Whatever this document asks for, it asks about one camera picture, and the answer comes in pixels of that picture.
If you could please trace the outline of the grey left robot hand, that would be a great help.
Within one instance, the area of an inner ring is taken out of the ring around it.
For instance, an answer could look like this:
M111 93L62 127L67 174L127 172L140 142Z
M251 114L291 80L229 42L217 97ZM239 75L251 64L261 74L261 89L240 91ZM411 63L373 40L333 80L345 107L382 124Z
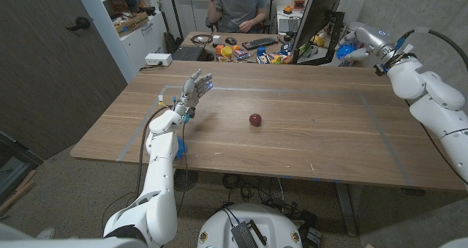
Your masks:
M183 85L181 95L173 109L182 117L188 115L190 118L194 118L195 107L199 99L213 88L213 75L208 73L207 75L200 76L201 72L202 70L198 69Z

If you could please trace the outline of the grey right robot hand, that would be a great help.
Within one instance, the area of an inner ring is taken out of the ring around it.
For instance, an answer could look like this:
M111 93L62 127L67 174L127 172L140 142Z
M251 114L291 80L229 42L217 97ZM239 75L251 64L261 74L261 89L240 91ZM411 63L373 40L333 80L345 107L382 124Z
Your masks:
M374 54L382 59L389 53L394 54L396 52L395 39L389 33L370 26L357 27L356 30L346 34L336 45L335 51L341 46L353 42L360 42L364 46L346 54L344 59L363 61L370 54Z

